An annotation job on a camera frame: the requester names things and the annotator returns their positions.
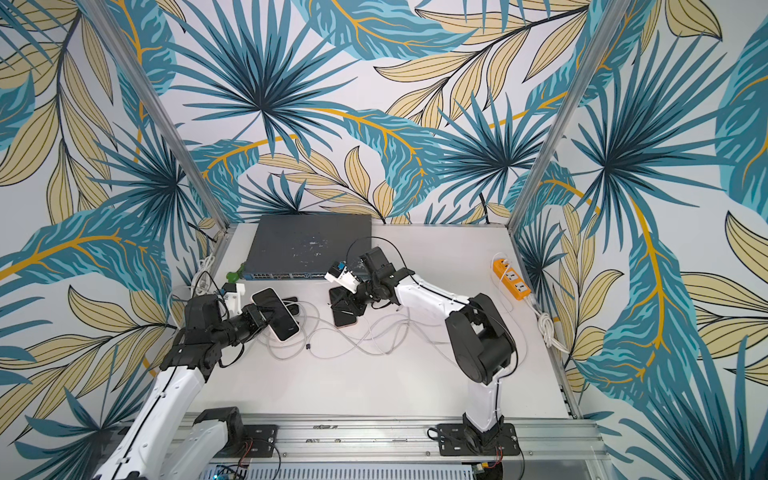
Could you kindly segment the white-edged black phone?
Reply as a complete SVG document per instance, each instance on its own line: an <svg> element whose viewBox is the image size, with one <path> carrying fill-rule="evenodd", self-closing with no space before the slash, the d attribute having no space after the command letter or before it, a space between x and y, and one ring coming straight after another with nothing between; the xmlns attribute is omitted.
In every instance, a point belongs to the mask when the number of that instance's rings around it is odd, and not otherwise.
<svg viewBox="0 0 768 480"><path fill-rule="evenodd" d="M279 341L285 342L299 333L294 315L274 289L262 289L254 293L251 300Z"/></svg>

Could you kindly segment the pink-edged black phone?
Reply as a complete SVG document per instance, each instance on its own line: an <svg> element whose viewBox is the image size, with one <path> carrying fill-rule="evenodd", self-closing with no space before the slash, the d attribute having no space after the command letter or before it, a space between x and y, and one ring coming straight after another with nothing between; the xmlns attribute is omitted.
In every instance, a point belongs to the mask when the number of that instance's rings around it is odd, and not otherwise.
<svg viewBox="0 0 768 480"><path fill-rule="evenodd" d="M344 287L333 287L329 290L329 306L332 311L333 324L337 329L353 326L358 320L358 309L354 303L353 294Z"/></svg>

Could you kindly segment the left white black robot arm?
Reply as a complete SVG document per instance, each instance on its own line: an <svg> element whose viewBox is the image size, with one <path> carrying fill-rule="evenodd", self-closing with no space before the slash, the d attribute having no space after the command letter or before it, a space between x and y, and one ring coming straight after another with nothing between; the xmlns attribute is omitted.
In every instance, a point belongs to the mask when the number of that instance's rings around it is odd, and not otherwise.
<svg viewBox="0 0 768 480"><path fill-rule="evenodd" d="M137 418L95 479L196 479L216 455L235 456L251 444L239 409L222 407L199 414L182 444L169 451L191 403L223 365L223 350L255 339L284 308L250 303L228 316L223 306L216 294L188 300L184 329L161 362Z"/></svg>

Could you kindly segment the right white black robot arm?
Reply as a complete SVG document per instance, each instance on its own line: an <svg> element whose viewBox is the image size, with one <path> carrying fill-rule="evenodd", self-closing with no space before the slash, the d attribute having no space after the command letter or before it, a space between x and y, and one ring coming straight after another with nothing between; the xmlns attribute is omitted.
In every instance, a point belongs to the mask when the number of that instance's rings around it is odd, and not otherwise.
<svg viewBox="0 0 768 480"><path fill-rule="evenodd" d="M469 380L462 422L466 436L488 441L501 432L501 380L518 360L516 341L491 297L467 297L430 284L412 269L397 269L381 248L360 257L366 277L345 261L333 263L324 278L334 287L331 307L359 317L378 302L404 307L442 321L454 360Z"/></svg>

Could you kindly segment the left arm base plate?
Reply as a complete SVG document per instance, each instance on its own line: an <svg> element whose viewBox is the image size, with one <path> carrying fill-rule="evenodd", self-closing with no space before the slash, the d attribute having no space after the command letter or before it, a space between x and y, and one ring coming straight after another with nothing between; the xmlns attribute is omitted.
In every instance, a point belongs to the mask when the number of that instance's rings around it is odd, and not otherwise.
<svg viewBox="0 0 768 480"><path fill-rule="evenodd" d="M275 455L275 441L279 427L276 424L245 425L240 430L225 428L225 446L213 459L246 458L267 459Z"/></svg>

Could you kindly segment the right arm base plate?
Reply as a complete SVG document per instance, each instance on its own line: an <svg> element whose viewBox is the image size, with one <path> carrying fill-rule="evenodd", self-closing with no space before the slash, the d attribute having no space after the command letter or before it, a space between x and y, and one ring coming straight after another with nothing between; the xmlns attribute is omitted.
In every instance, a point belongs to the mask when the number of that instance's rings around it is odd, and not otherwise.
<svg viewBox="0 0 768 480"><path fill-rule="evenodd" d="M521 454L518 436L511 423L497 423L479 432L471 424L443 423L429 429L443 457L514 457Z"/></svg>

